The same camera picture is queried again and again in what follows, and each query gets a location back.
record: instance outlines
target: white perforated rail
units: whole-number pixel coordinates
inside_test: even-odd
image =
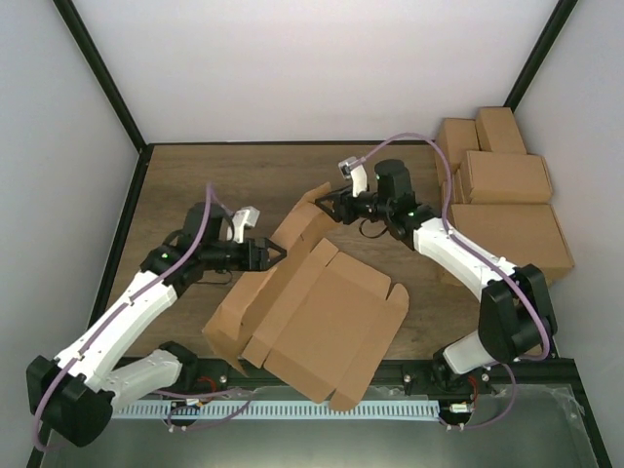
[[[217,401],[200,409],[180,409],[172,419],[222,419],[245,402]],[[113,419],[164,419],[172,409],[172,402],[145,400],[113,414]],[[311,402],[252,402],[237,419],[244,420],[302,420],[302,419],[378,419],[437,421],[440,406],[438,402],[425,401],[365,401],[354,409],[337,412],[330,409],[328,403],[316,405]]]

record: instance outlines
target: wooden table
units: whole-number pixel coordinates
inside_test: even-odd
[[[156,146],[109,305],[130,283],[148,252],[181,227],[194,203],[204,200],[207,181],[214,183],[217,196],[229,208],[253,205],[260,209],[258,226],[249,235],[268,237],[305,191],[328,180],[333,187],[344,185],[337,163],[349,156],[362,156],[370,148],[351,144]],[[387,158],[405,161],[418,199],[440,207],[433,152],[427,146],[388,146],[368,164],[370,175],[374,163]],[[379,228],[365,227],[370,233]],[[430,259],[410,252],[387,234],[366,239],[358,233],[357,223],[339,227],[328,238],[408,289],[409,313],[386,358],[430,359],[442,346],[476,328],[477,300],[465,288],[441,284],[437,266]],[[209,276],[215,278],[215,274],[207,273]],[[239,277],[235,273],[234,282]],[[127,355],[145,356],[159,344],[174,340],[201,357],[213,356],[201,330],[230,288],[190,288],[147,328]]]

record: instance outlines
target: gray wall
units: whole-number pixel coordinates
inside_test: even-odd
[[[624,466],[624,2],[579,2],[518,118],[543,154],[576,268],[553,288],[614,466]]]
[[[433,135],[500,105],[556,0],[75,0],[148,141]]]
[[[30,453],[24,372],[86,327],[137,155],[53,2],[0,2],[0,464]]]

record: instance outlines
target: stacked cardboard box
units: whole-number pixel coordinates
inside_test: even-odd
[[[483,107],[474,121],[445,119],[438,144],[452,171],[451,224],[495,255],[533,263],[549,283],[563,278],[574,262],[548,205],[553,187],[546,161],[527,154],[511,110]],[[444,200],[449,182],[440,162],[437,168]],[[442,268],[440,279],[461,285]]]

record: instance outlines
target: robotic arm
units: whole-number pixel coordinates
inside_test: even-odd
[[[284,249],[266,238],[245,239],[245,229],[254,227],[259,216],[255,208],[243,208],[231,218],[218,204],[210,208],[197,249],[178,270],[138,296],[137,292],[190,250],[202,222],[204,203],[196,204],[183,227],[149,253],[129,287],[85,334],[53,360],[39,356],[28,366],[26,381],[33,414],[53,380],[69,368],[46,404],[42,420],[74,445],[92,442],[115,410],[157,389],[172,385],[189,388],[196,380],[197,357],[173,342],[161,345],[146,358],[113,369],[145,328],[200,281],[205,271],[264,271],[286,256]],[[224,220],[229,223],[227,241],[219,240]]]
[[[338,167],[352,183],[316,200],[319,208],[344,224],[357,219],[383,222],[392,237],[445,267],[481,302],[478,329],[435,353],[433,376],[439,386],[451,389],[461,375],[496,362],[511,363],[542,342],[538,326],[491,265],[528,298],[550,342],[557,322],[544,275],[537,267],[518,267],[497,257],[452,226],[447,232],[443,220],[416,201],[410,172],[402,161],[389,159],[375,165],[376,192],[369,191],[366,171],[356,158]],[[460,247],[451,234],[473,252]]]

